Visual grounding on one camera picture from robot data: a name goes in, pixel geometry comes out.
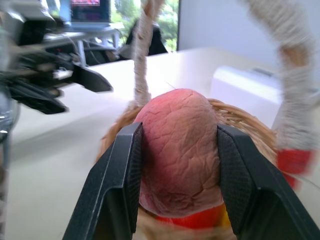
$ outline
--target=wrinkled pink fabric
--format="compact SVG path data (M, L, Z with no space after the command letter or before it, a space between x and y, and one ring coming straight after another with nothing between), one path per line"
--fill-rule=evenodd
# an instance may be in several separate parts
M163 217L184 217L223 203L217 118L190 89L152 99L138 114L144 130L140 204Z

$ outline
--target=white box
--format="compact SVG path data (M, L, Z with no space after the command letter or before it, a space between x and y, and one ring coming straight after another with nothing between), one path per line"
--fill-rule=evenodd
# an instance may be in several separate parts
M269 128L283 101L277 78L229 66L221 66L214 73L209 97L243 109Z

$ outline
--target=laptop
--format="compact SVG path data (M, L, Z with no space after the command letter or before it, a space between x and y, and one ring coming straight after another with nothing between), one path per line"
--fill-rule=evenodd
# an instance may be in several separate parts
M110 26L110 0L70 0L71 22L65 32L100 32Z

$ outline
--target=green trees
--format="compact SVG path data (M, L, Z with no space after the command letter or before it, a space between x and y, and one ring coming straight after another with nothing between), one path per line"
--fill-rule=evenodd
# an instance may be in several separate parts
M124 38L140 16L141 6L146 0L111 0L111 21L122 22ZM158 18L165 47L168 51L177 50L179 0L165 0Z

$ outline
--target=laptop screen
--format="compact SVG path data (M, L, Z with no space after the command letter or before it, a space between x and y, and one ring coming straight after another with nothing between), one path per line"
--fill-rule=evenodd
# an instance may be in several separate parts
M109 23L110 0L71 0L71 22Z

